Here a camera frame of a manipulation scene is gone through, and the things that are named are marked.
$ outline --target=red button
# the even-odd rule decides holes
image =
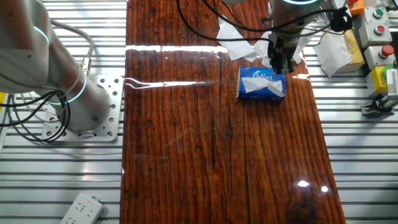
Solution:
[[[384,32],[384,31],[385,31],[384,26],[377,26],[376,29],[377,29],[379,32]]]
[[[394,53],[394,48],[391,45],[384,45],[381,48],[381,54],[388,57]]]

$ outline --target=blue tissue pack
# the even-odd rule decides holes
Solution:
[[[269,68],[240,66],[237,86],[238,99],[282,101],[286,79],[285,74],[277,75]]]

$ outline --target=yellow component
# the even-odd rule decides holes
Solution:
[[[351,15],[358,16],[365,10],[365,4],[363,4],[362,0],[358,1],[348,1],[347,2],[349,11]]]
[[[387,91],[387,84],[383,77],[384,66],[374,68],[369,74],[372,77],[374,91],[384,93]]]
[[[4,97],[6,96],[6,94],[5,93],[0,93],[0,103],[3,103],[4,102]]]

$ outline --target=white tissue paper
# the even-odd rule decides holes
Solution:
[[[265,32],[261,37],[268,38],[269,34],[271,34],[271,31]],[[268,57],[268,43],[268,41],[259,40],[254,44],[254,50],[262,58],[262,65],[266,68],[272,68]]]
[[[306,26],[306,28],[310,28],[310,29],[314,29],[313,27],[310,26]],[[311,32],[314,32],[313,30],[308,30],[308,29],[304,29],[303,32],[301,33],[303,34],[309,34]],[[297,43],[297,47],[296,47],[296,51],[293,54],[293,60],[296,63],[300,63],[301,62],[301,58],[300,58],[300,52],[304,49],[304,47],[310,42],[312,36],[308,36],[308,37],[300,37],[300,39],[298,40]]]
[[[218,24],[220,26],[220,31],[218,32],[217,38],[220,39],[237,39],[243,38],[243,36],[235,29],[234,26],[225,22],[221,18],[218,18]],[[249,42],[234,41],[234,42],[220,42],[221,46],[228,50],[229,57],[231,60],[236,60],[241,57],[246,60],[253,62],[256,59],[257,54]]]
[[[352,62],[346,41],[342,35],[326,33],[321,38],[320,44],[314,47],[322,70],[331,77],[335,72]]]
[[[242,82],[244,88],[246,89],[246,93],[250,93],[252,91],[261,90],[263,88],[268,88],[269,91],[273,92],[275,95],[279,97],[285,96],[282,93],[283,86],[282,81],[272,82],[266,78],[242,78]]]

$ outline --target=power strip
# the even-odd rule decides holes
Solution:
[[[87,195],[80,194],[60,224],[94,224],[103,210],[103,204]]]

